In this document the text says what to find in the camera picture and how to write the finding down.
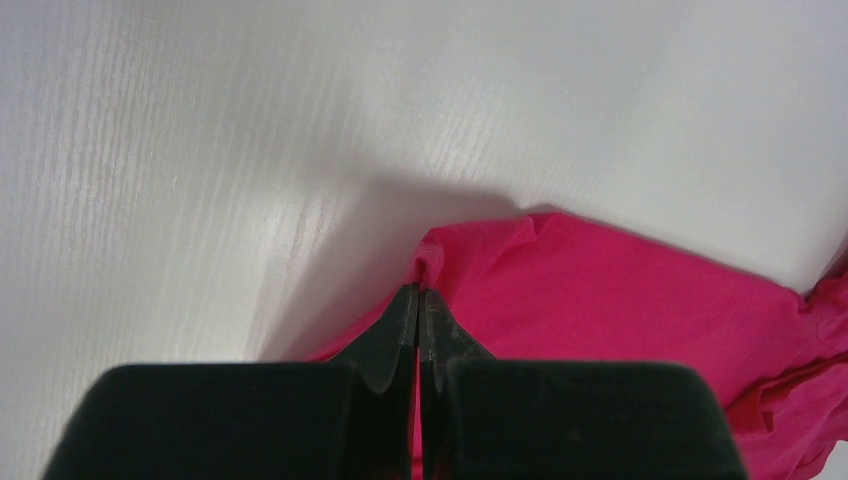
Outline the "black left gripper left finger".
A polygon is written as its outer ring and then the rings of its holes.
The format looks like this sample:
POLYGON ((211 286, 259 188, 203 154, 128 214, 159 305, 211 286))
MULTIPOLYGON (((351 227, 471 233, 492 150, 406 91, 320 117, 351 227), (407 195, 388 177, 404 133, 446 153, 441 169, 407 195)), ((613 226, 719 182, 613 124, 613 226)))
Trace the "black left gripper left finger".
POLYGON ((419 291, 325 362, 137 364, 104 372, 48 479, 407 479, 419 291))

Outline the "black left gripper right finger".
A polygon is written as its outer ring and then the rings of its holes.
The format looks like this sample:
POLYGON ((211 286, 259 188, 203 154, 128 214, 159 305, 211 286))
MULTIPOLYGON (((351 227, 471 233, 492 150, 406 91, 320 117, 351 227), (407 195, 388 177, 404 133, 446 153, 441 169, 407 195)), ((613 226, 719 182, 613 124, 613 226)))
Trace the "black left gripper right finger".
POLYGON ((744 479, 715 396, 676 364, 504 360, 419 297, 427 479, 744 479))

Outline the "magenta t shirt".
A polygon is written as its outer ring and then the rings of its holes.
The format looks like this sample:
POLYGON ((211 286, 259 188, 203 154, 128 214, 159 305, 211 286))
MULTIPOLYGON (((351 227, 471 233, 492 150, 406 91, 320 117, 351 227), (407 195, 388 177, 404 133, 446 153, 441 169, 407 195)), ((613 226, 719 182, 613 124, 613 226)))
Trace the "magenta t shirt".
POLYGON ((809 479, 847 437, 847 277, 808 296, 562 213, 434 228, 407 282, 507 358, 695 368, 755 479, 809 479))

